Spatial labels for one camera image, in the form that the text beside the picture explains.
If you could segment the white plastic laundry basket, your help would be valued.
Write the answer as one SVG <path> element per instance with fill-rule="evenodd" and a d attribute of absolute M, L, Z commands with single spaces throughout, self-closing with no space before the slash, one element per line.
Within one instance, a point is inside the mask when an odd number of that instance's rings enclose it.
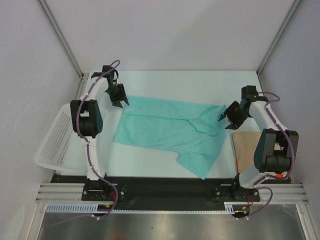
<path fill-rule="evenodd" d="M 85 175 L 88 160 L 82 139 L 73 130 L 70 105 L 64 104 L 51 124 L 35 164 L 70 175 Z"/>

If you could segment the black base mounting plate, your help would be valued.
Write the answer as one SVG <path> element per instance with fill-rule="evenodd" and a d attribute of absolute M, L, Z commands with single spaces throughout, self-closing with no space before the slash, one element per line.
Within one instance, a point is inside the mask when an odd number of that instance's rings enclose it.
<path fill-rule="evenodd" d="M 226 202 L 252 204 L 262 200 L 256 188 L 241 187 L 235 178 L 109 177 L 113 185 L 85 176 L 55 174 L 52 184 L 79 184 L 80 200 L 95 202 L 98 212 L 114 206 L 118 211 L 221 211 Z"/>

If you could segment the left aluminium corner post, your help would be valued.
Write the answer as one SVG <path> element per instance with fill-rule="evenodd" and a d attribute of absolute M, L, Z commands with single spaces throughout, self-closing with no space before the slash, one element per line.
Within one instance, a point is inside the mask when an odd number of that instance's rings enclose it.
<path fill-rule="evenodd" d="M 64 51 L 64 54 L 66 55 L 68 61 L 70 62 L 73 70 L 76 72 L 76 75 L 78 77 L 78 81 L 76 84 L 76 92 L 74 98 L 77 99 L 80 97 L 80 94 L 83 92 L 84 84 L 88 78 L 85 78 L 85 76 L 88 75 L 88 73 L 84 73 L 76 60 L 76 57 L 58 23 L 56 20 L 50 6 L 48 5 L 46 0 L 36 0 L 37 4 L 39 5 L 39 8 L 43 12 L 43 15 L 45 19 L 47 20 L 50 28 L 52 29 L 52 32 L 54 33 L 57 41 L 59 42 L 62 50 Z"/>

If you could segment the aluminium corner post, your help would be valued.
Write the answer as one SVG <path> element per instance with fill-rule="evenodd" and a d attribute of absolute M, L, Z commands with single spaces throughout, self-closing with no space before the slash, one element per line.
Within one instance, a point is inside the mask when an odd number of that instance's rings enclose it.
<path fill-rule="evenodd" d="M 271 59 L 273 53 L 275 52 L 278 44 L 280 43 L 282 37 L 284 36 L 287 28 L 291 24 L 291 21 L 293 20 L 295 14 L 298 11 L 302 2 L 303 2 L 302 0 L 293 0 L 292 1 L 289 10 L 287 11 L 282 23 L 280 24 L 279 29 L 277 30 L 270 46 L 268 47 L 262 61 L 259 64 L 259 67 L 256 71 L 256 74 L 258 77 L 260 77 L 262 72 L 264 71 L 266 65 L 268 64 L 269 60 Z"/>
<path fill-rule="evenodd" d="M 84 73 L 76 60 L 76 57 L 58 23 L 56 20 L 50 6 L 48 5 L 46 0 L 36 0 L 37 4 L 39 5 L 39 8 L 43 12 L 43 15 L 45 19 L 47 20 L 50 28 L 52 29 L 52 32 L 54 33 L 57 41 L 59 42 L 62 50 L 64 51 L 64 54 L 66 55 L 68 61 L 70 62 L 73 70 L 76 72 L 76 75 L 78 77 L 78 81 L 76 84 L 76 92 L 74 98 L 77 99 L 80 97 L 80 94 L 83 92 L 84 84 L 88 78 L 85 78 L 85 76 L 88 75 L 88 73 Z"/>

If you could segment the folded beige t shirt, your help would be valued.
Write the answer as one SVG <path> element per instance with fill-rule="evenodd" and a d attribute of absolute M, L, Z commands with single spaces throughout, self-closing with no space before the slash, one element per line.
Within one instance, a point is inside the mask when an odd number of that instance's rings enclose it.
<path fill-rule="evenodd" d="M 231 134 L 236 173 L 244 173 L 254 164 L 254 153 L 261 133 L 258 131 L 237 131 Z"/>

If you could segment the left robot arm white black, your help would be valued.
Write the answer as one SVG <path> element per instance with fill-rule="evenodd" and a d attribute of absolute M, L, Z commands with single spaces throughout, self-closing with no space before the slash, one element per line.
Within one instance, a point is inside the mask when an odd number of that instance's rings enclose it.
<path fill-rule="evenodd" d="M 103 65 L 101 71 L 91 75 L 91 85 L 86 93 L 69 104 L 72 128 L 80 137 L 86 155 L 87 175 L 81 199 L 83 201 L 118 200 L 116 186 L 107 180 L 104 164 L 99 160 L 98 140 L 103 131 L 104 119 L 99 107 L 103 94 L 108 94 L 111 105 L 123 108 L 129 105 L 125 87 L 119 82 L 117 67 L 120 60 Z"/>

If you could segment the teal green t shirt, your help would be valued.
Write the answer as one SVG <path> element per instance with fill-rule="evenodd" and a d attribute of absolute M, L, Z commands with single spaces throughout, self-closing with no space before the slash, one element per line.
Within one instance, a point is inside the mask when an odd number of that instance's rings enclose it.
<path fill-rule="evenodd" d="M 227 137 L 225 105 L 130 96 L 114 142 L 178 154 L 176 161 L 205 179 Z"/>

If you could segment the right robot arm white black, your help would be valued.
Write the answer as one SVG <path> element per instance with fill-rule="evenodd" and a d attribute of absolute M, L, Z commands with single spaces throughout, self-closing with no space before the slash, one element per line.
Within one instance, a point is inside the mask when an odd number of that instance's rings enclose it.
<path fill-rule="evenodd" d="M 244 86 L 241 101 L 234 101 L 219 119 L 228 120 L 226 129 L 237 130 L 248 118 L 256 122 L 261 131 L 260 138 L 252 166 L 234 177 L 226 191 L 227 201 L 259 201 L 259 184 L 268 179 L 287 180 L 295 166 L 299 134 L 280 122 L 271 109 L 271 100 L 254 85 Z"/>

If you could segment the right aluminium corner post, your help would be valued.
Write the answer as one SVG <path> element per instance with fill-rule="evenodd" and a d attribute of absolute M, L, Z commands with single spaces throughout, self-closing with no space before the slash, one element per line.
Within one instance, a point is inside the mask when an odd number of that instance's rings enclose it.
<path fill-rule="evenodd" d="M 271 59 L 273 53 L 275 52 L 278 44 L 280 43 L 282 37 L 284 36 L 287 28 L 291 24 L 291 21 L 293 20 L 295 14 L 298 11 L 302 2 L 303 2 L 302 0 L 293 0 L 292 1 L 289 10 L 287 11 L 282 23 L 280 24 L 279 29 L 277 30 L 270 46 L 268 47 L 262 61 L 259 64 L 259 67 L 256 71 L 256 74 L 258 77 L 260 77 L 262 72 L 264 71 L 266 65 L 268 64 L 269 60 Z"/>

